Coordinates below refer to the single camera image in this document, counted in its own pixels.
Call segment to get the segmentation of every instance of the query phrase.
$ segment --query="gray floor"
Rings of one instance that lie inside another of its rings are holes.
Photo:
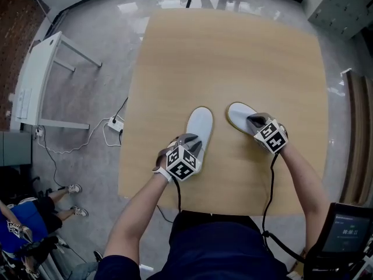
[[[60,30],[95,53],[104,64],[97,69],[61,48],[58,56],[74,64],[76,72],[72,74],[61,67],[53,67],[43,107],[44,118],[87,122],[93,127],[102,118],[115,114],[128,95],[136,56],[152,12],[159,8],[183,8],[186,2],[91,0],[73,8]],[[348,68],[363,71],[355,42],[341,41],[308,23],[301,5],[292,0],[192,0],[191,7],[251,13],[318,37],[329,99],[329,148],[323,183],[331,200],[336,201],[346,172],[350,135],[349,96],[340,73]],[[106,134],[110,144],[118,143],[116,134],[108,129]],[[65,151],[86,142],[87,135],[87,131],[47,128],[46,140],[50,148]],[[53,162],[37,141],[34,141],[33,147],[34,174],[41,176],[38,188],[57,188],[52,180]],[[85,260],[92,261],[92,251],[104,250],[110,229],[126,204],[126,199],[117,194],[119,148],[105,145],[101,124],[88,146],[71,154],[52,156],[57,162],[57,181],[62,185],[79,183],[83,187],[82,194],[66,198],[59,207],[69,208],[76,204],[86,208],[90,214],[88,218],[70,218],[59,234]],[[164,212],[170,219],[176,214],[176,211]],[[254,219],[257,223],[261,222],[261,217]],[[302,216],[268,217],[267,229],[296,252],[304,247],[305,223]],[[167,259],[170,230],[171,225],[156,211],[141,241],[142,264],[154,267],[155,271],[162,269]],[[279,260],[288,267],[292,266],[294,260],[290,256],[272,242],[270,247]],[[64,258],[67,271],[80,263],[80,259],[70,251],[66,251]]]

